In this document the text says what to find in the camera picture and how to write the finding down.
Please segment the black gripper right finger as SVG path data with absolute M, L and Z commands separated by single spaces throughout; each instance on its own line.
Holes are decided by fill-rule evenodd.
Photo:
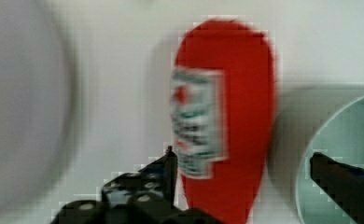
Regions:
M 311 179 L 357 224 L 364 224 L 364 169 L 320 152 L 309 162 Z

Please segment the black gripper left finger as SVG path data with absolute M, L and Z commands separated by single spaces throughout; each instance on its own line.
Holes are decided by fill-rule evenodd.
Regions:
M 224 224 L 198 208 L 174 206 L 177 156 L 171 147 L 137 172 L 119 175 L 101 199 L 67 203 L 50 224 Z

